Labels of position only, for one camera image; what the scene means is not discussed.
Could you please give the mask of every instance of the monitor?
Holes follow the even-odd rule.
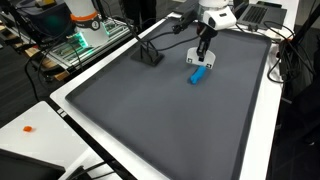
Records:
[[[57,180],[64,173],[61,166],[0,149],[1,179]]]

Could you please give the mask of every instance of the floor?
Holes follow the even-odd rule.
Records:
[[[302,25],[308,17],[313,0],[300,0],[299,16],[296,24]],[[121,15],[118,0],[108,0],[112,15]],[[158,0],[157,17],[168,14],[177,2]],[[311,55],[317,48],[315,37],[320,34],[320,21],[313,26],[303,46]],[[27,59],[15,53],[11,47],[0,49],[0,127],[14,119],[31,106],[36,104],[31,86],[23,71]],[[29,67],[29,72],[36,84],[42,100],[48,101],[49,94],[63,85],[64,82],[47,84],[49,90],[43,88],[37,79],[37,74]],[[271,163],[268,172],[270,180],[320,180],[320,148],[309,146],[303,142],[285,145],[281,141],[275,143],[272,150]]]

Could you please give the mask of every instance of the gray mat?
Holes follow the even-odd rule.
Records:
[[[167,20],[150,36],[170,31],[174,22]],[[154,45],[191,38],[195,29],[192,25]],[[165,51],[157,67],[130,59],[136,45],[67,100],[170,179],[237,179],[271,42],[220,32],[210,47],[217,56],[213,69],[191,85],[188,78],[197,67],[185,58],[198,42]]]

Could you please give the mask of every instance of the orange object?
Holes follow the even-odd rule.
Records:
[[[70,16],[71,16],[71,19],[74,21],[88,21],[90,19],[95,18],[97,15],[98,15],[98,12],[95,11],[94,13],[89,14],[88,16],[75,16],[73,14],[71,14]]]
[[[31,132],[31,131],[32,131],[32,127],[31,127],[31,126],[25,126],[25,127],[23,128],[23,131]]]

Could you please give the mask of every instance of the white table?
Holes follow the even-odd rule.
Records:
[[[299,0],[267,0],[269,2],[280,3],[283,8],[288,9],[284,25],[293,29]],[[142,33],[145,36],[153,28],[161,24],[159,21],[152,28]],[[94,137],[114,158],[116,158],[125,168],[127,168],[138,179],[168,179],[159,171],[142,160],[131,150],[126,148],[118,140],[112,137],[108,132],[104,131],[81,112],[75,109],[65,100],[65,97],[73,89],[83,83],[85,80],[94,75],[101,68],[106,66],[126,49],[136,43],[133,39],[109,56],[83,72],[81,75],[64,85],[51,94],[54,100],[65,112],[67,112],[79,125],[81,125],[92,137]],[[279,102],[281,97],[281,86],[270,82],[267,79],[267,71],[275,62],[275,55],[271,51],[267,66],[264,69],[263,78],[260,84],[260,90],[256,102],[255,112],[253,115],[251,129],[249,133],[248,143],[246,147],[243,167],[240,179],[242,180],[262,180],[265,179],[274,129],[278,114]]]
[[[31,132],[23,131],[31,126]],[[65,168],[65,180],[76,168],[88,168],[103,160],[45,102],[40,102],[0,129],[0,148]],[[113,170],[103,165],[88,174],[96,177]],[[111,174],[101,180],[120,180]]]

